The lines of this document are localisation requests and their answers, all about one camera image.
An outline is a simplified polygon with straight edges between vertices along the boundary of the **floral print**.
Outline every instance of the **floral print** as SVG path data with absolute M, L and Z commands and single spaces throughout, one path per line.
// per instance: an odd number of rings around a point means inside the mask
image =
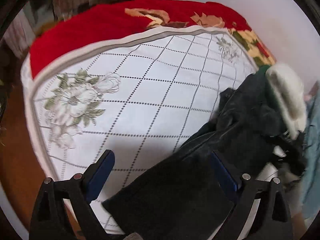
M 221 17 L 216 17 L 214 15 L 205 15 L 202 13 L 202 16 L 200 17 L 196 12 L 195 15 L 190 17 L 193 19 L 198 25 L 202 27 L 217 27 L 217 28 L 223 28 L 225 25 L 225 22 L 222 20 Z
M 59 87 L 52 90 L 55 94 L 49 98 L 44 108 L 46 122 L 50 126 L 51 142 L 60 148 L 74 148 L 73 136 L 81 134 L 79 124 L 87 127 L 90 122 L 96 125 L 96 118 L 105 112 L 97 109 L 103 94 L 119 90 L 120 76 L 107 73 L 102 77 L 92 77 L 80 69 L 75 76 L 66 73 L 58 75 Z
M 169 14 L 164 10 L 153 10 L 143 8 L 125 8 L 124 12 L 133 17 L 147 17 L 152 20 L 147 25 L 147 29 L 152 29 L 159 26 L 173 27 L 173 28 L 184 28 L 188 22 L 171 22 Z
M 233 42 L 227 42 L 224 38 L 217 38 L 217 44 L 219 45 L 219 51 L 222 53 L 222 58 L 227 59 L 229 62 L 233 62 L 235 58 L 239 58 L 238 46 Z
M 236 31 L 235 28 L 232 28 L 229 29 L 229 33 L 245 48 L 258 67 L 275 64 L 276 61 L 271 52 L 254 31 Z

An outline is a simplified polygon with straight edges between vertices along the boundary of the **metal screw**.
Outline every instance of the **metal screw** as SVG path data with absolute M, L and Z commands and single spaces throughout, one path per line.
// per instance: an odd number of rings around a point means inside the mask
M 273 178 L 273 182 L 276 183 L 276 184 L 279 184 L 280 180 L 279 180 L 279 178 Z
M 245 180 L 249 180 L 249 179 L 251 179 L 251 176 L 248 173 L 244 173 L 244 174 L 242 174 L 242 178 Z
M 51 178 L 45 178 L 43 183 L 44 184 L 49 184 L 51 182 Z
M 73 176 L 74 179 L 81 179 L 82 178 L 82 174 L 81 173 L 77 173 Z

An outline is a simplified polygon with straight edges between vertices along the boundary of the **light blue fabric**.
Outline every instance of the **light blue fabric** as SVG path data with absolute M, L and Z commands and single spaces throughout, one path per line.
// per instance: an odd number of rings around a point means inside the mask
M 304 156 L 308 160 L 302 177 L 302 214 L 309 218 L 320 208 L 320 91 L 307 104 L 308 121 L 305 130 Z

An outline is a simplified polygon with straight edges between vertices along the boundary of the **blanket flower pattern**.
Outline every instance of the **blanket flower pattern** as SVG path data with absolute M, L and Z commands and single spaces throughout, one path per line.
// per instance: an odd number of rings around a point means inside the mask
M 110 72 L 92 77 L 80 69 L 72 77 L 63 73 L 57 78 L 59 86 L 52 90 L 54 96 L 44 104 L 45 117 L 50 127 L 49 141 L 67 150 L 75 147 L 72 137 L 82 133 L 81 122 L 84 127 L 91 122 L 96 125 L 96 118 L 105 112 L 105 109 L 97 109 L 103 94 L 119 90 L 120 76 Z

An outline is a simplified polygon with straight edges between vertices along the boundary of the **white flower print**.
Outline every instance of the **white flower print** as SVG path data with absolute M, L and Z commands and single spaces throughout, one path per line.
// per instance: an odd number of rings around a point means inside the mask
M 72 149 L 75 147 L 72 136 L 76 134 L 82 134 L 77 125 L 52 124 L 49 141 L 55 142 L 62 149 Z
M 54 113 L 52 121 L 56 124 L 70 125 L 73 118 L 83 115 L 87 105 L 96 99 L 97 92 L 89 83 L 63 90 L 55 98 L 54 106 L 51 108 Z
M 222 52 L 222 58 L 233 62 L 235 58 L 239 58 L 239 49 L 233 42 L 227 42 L 224 38 L 217 38 L 219 50 Z
M 93 86 L 98 93 L 115 93 L 119 90 L 120 76 L 115 73 L 108 73 Z
M 120 76 L 110 72 L 91 77 L 80 69 L 73 77 L 64 73 L 57 78 L 61 80 L 59 87 L 52 90 L 55 95 L 44 105 L 46 122 L 50 125 L 50 141 L 62 149 L 71 149 L 75 147 L 72 137 L 81 134 L 78 124 L 82 121 L 84 127 L 90 122 L 96 125 L 96 118 L 105 112 L 96 108 L 103 94 L 119 90 Z

